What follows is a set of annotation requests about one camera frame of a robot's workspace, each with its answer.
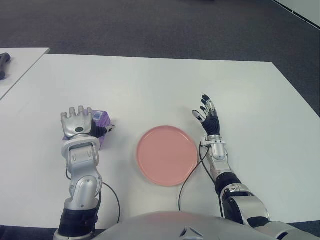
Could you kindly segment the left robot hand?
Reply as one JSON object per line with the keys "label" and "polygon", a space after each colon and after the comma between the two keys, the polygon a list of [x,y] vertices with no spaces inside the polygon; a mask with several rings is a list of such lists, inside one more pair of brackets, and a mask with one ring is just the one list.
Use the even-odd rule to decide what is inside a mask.
{"label": "left robot hand", "polygon": [[106,111],[92,110],[90,107],[84,109],[83,106],[79,106],[78,113],[71,107],[69,116],[67,112],[62,112],[61,124],[64,140],[88,136],[100,139],[116,128]]}

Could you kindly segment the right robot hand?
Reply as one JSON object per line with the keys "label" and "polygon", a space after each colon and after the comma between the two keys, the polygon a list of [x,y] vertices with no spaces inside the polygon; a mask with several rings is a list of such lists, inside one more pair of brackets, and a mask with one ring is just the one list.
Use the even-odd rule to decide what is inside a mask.
{"label": "right robot hand", "polygon": [[192,110],[192,115],[201,123],[208,136],[220,135],[220,121],[217,110],[212,100],[206,95],[202,95],[202,106],[200,109],[204,115],[197,110]]}

